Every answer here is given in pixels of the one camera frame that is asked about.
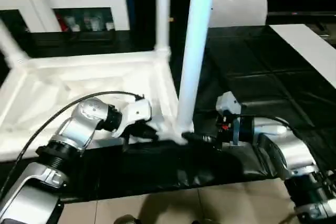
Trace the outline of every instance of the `white foam frame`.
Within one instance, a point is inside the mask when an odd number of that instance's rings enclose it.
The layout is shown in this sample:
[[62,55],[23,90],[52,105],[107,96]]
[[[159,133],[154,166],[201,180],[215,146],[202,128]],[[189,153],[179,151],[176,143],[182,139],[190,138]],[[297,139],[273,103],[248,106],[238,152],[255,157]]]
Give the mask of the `white foam frame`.
[[[161,117],[163,131],[174,129],[179,135],[185,129],[192,130],[211,2],[198,0],[195,7],[196,0],[191,0],[179,112],[169,68],[170,0],[156,0],[156,45],[154,51],[146,52],[32,59],[18,47],[0,20],[0,48],[11,68],[0,89],[0,162],[15,159],[34,131],[58,109],[93,92],[121,90],[144,94],[153,106],[153,115]],[[120,106],[131,102],[131,98],[120,95],[100,98]],[[70,113],[71,110],[65,112],[40,133],[25,157],[35,156],[35,149],[47,143]],[[104,132],[95,135],[92,146],[99,147],[104,137]]]

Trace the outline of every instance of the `red object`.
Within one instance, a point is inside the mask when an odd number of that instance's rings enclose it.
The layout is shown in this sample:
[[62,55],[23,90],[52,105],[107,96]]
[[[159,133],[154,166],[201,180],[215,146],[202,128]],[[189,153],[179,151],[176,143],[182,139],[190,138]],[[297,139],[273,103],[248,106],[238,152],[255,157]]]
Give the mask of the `red object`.
[[62,17],[60,15],[56,14],[56,18],[57,18],[57,21],[59,23],[59,26],[61,27],[61,30],[62,31],[68,31],[69,27],[65,24],[64,20],[62,19]]

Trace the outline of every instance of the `black table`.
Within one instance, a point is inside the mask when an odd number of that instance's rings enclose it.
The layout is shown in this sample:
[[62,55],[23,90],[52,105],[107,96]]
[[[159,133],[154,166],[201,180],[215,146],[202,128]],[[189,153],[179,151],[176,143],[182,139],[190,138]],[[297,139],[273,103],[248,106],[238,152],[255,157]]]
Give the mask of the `black table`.
[[[16,36],[31,57],[152,50],[154,38],[129,31],[111,34]],[[184,38],[171,36],[171,70],[179,90]],[[6,67],[2,64],[1,73]],[[324,169],[336,169],[336,89],[270,27],[212,28],[208,32],[194,114],[195,131],[216,134],[213,109],[231,90],[245,113],[279,116],[297,128]],[[20,164],[16,176],[34,159]],[[0,164],[0,184],[12,163]],[[89,201],[274,178],[268,156],[257,148],[218,153],[173,142],[87,150],[62,194],[64,202]]]

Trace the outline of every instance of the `white pole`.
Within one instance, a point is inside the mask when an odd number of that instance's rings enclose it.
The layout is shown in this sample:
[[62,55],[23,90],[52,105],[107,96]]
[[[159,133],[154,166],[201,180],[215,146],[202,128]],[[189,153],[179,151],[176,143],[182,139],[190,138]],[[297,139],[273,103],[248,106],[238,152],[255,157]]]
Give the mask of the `white pole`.
[[180,132],[192,129],[211,5],[212,0],[190,0],[180,96],[178,98],[179,110],[176,120]]
[[5,56],[5,61],[10,68],[29,59],[24,51],[21,50],[6,25],[0,19],[0,50]]
[[155,50],[167,56],[169,48],[170,0],[156,0],[156,44]]

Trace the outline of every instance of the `tile floor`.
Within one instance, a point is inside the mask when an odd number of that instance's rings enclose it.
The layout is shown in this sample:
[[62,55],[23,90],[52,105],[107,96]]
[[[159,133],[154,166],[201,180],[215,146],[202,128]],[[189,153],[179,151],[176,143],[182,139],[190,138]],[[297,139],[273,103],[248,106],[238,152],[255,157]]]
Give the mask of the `tile floor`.
[[298,224],[279,179],[69,204],[59,224],[113,224],[133,215],[143,224]]

